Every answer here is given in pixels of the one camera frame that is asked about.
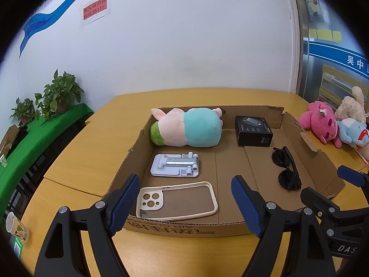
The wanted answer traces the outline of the beige teddy plush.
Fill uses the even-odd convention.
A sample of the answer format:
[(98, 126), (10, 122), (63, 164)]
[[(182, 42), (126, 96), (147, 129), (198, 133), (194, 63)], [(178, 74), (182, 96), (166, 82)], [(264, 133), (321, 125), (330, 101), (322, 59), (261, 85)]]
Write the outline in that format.
[(352, 96), (345, 96), (342, 103), (335, 111), (337, 121), (342, 121), (346, 118), (353, 118), (360, 123), (366, 124), (368, 113), (365, 112), (365, 99), (362, 89), (354, 86), (351, 89)]

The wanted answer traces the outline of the yellow sticky notes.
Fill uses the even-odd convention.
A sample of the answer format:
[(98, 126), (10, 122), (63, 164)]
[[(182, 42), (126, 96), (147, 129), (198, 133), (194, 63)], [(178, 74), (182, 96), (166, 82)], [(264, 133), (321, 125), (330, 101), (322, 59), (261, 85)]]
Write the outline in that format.
[(342, 34), (340, 31), (330, 29), (309, 29), (309, 37), (324, 41), (342, 42)]

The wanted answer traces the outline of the white folding phone stand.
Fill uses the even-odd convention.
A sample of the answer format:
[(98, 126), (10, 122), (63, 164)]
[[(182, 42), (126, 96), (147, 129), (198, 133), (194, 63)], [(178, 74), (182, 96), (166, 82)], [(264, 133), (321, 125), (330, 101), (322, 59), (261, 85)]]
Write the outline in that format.
[(195, 178), (199, 175), (199, 156), (187, 154), (157, 154), (150, 173), (155, 177)]

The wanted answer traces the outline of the pink teal pig plush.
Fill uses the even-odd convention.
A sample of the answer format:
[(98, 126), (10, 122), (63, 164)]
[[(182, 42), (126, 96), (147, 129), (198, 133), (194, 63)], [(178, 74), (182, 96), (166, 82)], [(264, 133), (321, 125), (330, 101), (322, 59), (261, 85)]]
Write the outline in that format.
[(183, 111), (173, 108), (165, 113), (153, 108), (151, 114), (156, 119), (150, 127), (149, 136), (157, 146), (210, 148), (221, 139), (223, 108), (191, 108)]

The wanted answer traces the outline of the pink strawberry bear plush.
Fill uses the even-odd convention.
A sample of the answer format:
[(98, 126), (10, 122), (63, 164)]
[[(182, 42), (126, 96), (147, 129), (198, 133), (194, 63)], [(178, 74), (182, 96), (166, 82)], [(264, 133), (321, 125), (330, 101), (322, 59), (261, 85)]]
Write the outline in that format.
[(322, 101), (311, 102), (308, 110), (298, 119), (303, 129), (309, 129), (325, 145), (332, 141), (336, 148), (342, 147), (339, 127), (333, 109)]

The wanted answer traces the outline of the black charger box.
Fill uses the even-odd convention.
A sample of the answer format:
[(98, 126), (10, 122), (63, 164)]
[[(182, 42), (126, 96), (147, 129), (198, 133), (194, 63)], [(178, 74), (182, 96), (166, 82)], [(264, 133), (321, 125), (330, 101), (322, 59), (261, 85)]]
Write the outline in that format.
[(273, 132), (263, 117), (236, 116), (238, 146), (270, 147)]

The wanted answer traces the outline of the black sunglasses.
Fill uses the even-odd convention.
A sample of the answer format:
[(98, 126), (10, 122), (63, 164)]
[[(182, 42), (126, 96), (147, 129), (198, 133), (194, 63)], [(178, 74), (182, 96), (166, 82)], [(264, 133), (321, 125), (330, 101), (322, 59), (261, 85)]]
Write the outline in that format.
[(288, 191), (301, 190), (302, 182), (290, 150), (286, 146), (274, 147), (271, 158), (274, 164), (283, 168), (278, 175), (280, 186)]

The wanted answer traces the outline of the small potted green plant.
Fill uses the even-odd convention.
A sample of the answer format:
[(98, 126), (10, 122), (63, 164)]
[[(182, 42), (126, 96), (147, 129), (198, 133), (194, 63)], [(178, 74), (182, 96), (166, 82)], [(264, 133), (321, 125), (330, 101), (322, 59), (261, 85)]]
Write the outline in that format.
[(33, 101), (29, 98), (25, 98), (24, 101), (17, 98), (16, 107), (12, 108), (11, 111), (12, 115), (10, 115), (9, 118), (16, 118), (19, 121), (20, 126), (27, 125), (36, 117)]

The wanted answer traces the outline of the paper cup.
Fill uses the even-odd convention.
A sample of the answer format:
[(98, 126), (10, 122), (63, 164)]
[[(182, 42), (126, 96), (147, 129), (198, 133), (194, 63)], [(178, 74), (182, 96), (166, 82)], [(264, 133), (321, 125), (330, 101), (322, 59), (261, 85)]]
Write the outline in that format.
[(29, 240), (29, 229), (15, 216), (13, 212), (10, 212), (6, 218), (6, 231), (25, 243)]

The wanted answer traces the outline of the red wall notice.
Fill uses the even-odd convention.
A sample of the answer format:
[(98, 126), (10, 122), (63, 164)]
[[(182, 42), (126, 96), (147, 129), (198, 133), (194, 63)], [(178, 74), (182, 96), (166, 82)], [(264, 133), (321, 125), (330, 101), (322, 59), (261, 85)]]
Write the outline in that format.
[(82, 7), (82, 23), (90, 24), (107, 16), (110, 12), (108, 0), (92, 0)]

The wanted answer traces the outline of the white clear phone case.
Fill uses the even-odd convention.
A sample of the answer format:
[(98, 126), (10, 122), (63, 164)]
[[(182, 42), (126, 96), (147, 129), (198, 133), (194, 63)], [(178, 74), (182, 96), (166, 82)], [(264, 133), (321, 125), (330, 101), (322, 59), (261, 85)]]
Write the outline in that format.
[(141, 188), (136, 200), (136, 217), (146, 220), (192, 220), (217, 211), (218, 202), (207, 181)]

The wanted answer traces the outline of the blue elephant plush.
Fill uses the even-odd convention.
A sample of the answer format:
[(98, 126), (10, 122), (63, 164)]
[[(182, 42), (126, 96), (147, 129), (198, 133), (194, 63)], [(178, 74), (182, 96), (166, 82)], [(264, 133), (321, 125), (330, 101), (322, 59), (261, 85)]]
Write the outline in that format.
[(361, 149), (368, 143), (368, 130), (365, 123), (348, 117), (337, 121), (339, 138), (353, 148)]

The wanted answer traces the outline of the shallow cardboard box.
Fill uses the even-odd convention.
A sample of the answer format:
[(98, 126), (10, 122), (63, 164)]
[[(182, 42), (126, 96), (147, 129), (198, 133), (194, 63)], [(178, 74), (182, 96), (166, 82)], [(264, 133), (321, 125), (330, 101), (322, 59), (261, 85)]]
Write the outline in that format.
[[(273, 132), (271, 146), (266, 148), (239, 146), (236, 140), (237, 116), (262, 117)], [(194, 148), (199, 156), (199, 175), (195, 178), (154, 177), (150, 168), (157, 154), (182, 154), (190, 147), (156, 146), (149, 138), (150, 117), (137, 140), (130, 148), (114, 177), (110, 190), (119, 189), (131, 174), (140, 177), (142, 187), (171, 186), (207, 181), (211, 191), (192, 190), (190, 201), (202, 206), (206, 198), (214, 196), (218, 203), (215, 214), (207, 217), (179, 221), (158, 221), (138, 218), (131, 211), (125, 228), (131, 231), (183, 238), (214, 238), (248, 234), (248, 228), (231, 193), (231, 180), (240, 175), (248, 186), (258, 191), (264, 200), (273, 201), (283, 209), (298, 211), (302, 208), (299, 191), (284, 190), (279, 182), (281, 171), (271, 159), (273, 148), (286, 146), (295, 161), (303, 187), (310, 187), (321, 195), (332, 198), (345, 186), (337, 176), (336, 167), (329, 157), (318, 149), (303, 131), (297, 120), (275, 106), (226, 106), (222, 117), (222, 137), (217, 146)]]

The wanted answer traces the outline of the green covered table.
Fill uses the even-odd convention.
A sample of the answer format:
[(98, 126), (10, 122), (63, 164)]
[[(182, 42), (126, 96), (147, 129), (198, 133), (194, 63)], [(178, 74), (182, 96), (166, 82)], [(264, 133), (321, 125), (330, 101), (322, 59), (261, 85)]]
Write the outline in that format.
[(49, 121), (40, 117), (28, 124), (28, 134), (6, 158), (7, 166), (1, 166), (1, 215), (5, 213), (21, 178), (49, 145), (75, 122), (86, 119), (93, 113), (90, 107), (82, 103)]

